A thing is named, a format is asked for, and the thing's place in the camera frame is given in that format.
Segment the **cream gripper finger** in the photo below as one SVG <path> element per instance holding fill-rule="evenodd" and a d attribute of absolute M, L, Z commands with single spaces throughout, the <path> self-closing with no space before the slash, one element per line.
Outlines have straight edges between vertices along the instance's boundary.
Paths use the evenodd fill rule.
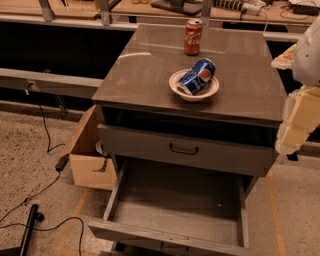
<path fill-rule="evenodd" d="M 320 88 L 302 86 L 286 98 L 275 149 L 289 155 L 299 150 L 320 125 Z"/>
<path fill-rule="evenodd" d="M 271 62 L 271 66 L 280 70 L 292 69 L 296 44 L 290 46 Z"/>

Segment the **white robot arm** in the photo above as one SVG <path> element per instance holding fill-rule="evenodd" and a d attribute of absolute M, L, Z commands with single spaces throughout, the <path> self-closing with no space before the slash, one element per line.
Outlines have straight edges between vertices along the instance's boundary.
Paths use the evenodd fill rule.
<path fill-rule="evenodd" d="M 302 84 L 285 100 L 275 143 L 279 154 L 289 155 L 299 150 L 320 125 L 320 28 L 310 26 L 271 66 L 291 69 L 293 79 Z"/>

